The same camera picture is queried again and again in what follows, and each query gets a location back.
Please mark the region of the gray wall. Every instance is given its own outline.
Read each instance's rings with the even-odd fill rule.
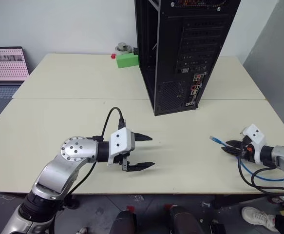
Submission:
[[[244,67],[284,123],[284,0],[276,4]]]

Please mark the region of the person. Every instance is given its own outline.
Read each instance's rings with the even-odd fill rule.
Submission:
[[[243,207],[241,211],[243,219],[253,225],[262,225],[272,232],[284,234],[284,216],[266,214],[253,207]]]

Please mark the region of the white wall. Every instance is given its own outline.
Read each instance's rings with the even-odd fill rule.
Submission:
[[[220,55],[235,55],[244,63],[278,0],[241,0]]]
[[[242,0],[221,55],[247,58],[277,0]],[[34,68],[50,52],[109,54],[136,42],[134,0],[0,0],[0,46]]]

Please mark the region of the laptop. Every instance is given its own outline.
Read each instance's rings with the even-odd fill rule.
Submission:
[[[0,113],[28,77],[22,47],[0,47]]]

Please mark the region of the cable connector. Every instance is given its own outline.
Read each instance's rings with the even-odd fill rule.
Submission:
[[[126,120],[124,118],[119,119],[118,130],[126,127]]]
[[[93,137],[91,137],[90,139],[96,140],[96,141],[103,141],[103,140],[104,140],[104,137],[103,137],[103,136],[93,136]]]
[[[219,140],[219,139],[216,138],[216,137],[210,136],[209,139],[210,139],[210,140],[213,140],[214,142],[216,142],[216,143],[218,143],[218,144],[221,144],[221,145],[226,146],[225,143],[223,143],[221,140]]]

